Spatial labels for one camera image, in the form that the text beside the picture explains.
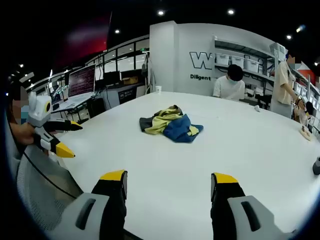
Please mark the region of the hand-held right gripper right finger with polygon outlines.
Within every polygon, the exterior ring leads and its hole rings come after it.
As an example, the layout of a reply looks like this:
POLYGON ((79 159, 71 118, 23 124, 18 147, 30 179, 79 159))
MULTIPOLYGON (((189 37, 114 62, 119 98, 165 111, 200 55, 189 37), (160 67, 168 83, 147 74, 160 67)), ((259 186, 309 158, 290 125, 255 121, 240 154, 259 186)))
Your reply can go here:
POLYGON ((295 232, 283 232, 273 213, 252 195, 245 195, 231 175, 211 174, 211 210, 214 240, 290 240, 295 232))

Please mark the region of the person's left hand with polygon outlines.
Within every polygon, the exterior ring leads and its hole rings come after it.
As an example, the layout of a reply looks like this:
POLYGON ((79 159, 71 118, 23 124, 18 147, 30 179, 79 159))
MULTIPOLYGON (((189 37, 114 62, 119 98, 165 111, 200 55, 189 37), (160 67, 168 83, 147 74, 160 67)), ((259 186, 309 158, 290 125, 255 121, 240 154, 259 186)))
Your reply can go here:
POLYGON ((35 129, 28 122, 23 124, 10 124, 13 135, 16 140, 22 145, 31 145, 34 143, 34 133, 35 129))

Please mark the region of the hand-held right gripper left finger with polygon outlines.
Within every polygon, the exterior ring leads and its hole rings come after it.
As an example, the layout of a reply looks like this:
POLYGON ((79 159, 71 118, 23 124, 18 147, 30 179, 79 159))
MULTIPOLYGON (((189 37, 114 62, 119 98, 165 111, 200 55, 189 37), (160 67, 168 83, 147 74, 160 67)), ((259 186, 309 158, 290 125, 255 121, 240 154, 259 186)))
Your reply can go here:
POLYGON ((91 193, 82 193, 63 211, 52 240, 122 240, 127 214, 124 169, 102 175, 91 193))

